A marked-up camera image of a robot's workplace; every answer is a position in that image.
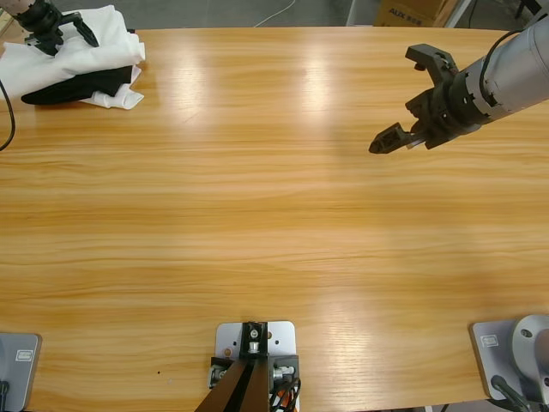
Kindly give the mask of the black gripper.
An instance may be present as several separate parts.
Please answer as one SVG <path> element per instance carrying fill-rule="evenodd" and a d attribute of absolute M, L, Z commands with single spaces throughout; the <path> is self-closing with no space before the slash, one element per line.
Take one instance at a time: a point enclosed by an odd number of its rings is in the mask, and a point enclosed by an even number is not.
<path fill-rule="evenodd" d="M 468 91 L 467 77 L 468 72 L 462 70 L 452 81 L 440 82 L 409 100 L 405 107 L 417 118 L 411 130 L 404 131 L 400 123 L 392 124 L 374 137 L 368 151 L 386 155 L 421 143 L 431 149 L 489 123 L 488 115 L 474 104 L 475 94 Z"/>
<path fill-rule="evenodd" d="M 80 12 L 62 15 L 49 1 L 35 1 L 27 7 L 26 11 L 18 13 L 15 19 L 30 33 L 26 43 L 52 57 L 57 54 L 57 47 L 63 44 L 63 32 L 59 27 L 65 24 L 72 23 L 90 46 L 100 46 L 94 32 L 84 22 Z"/>

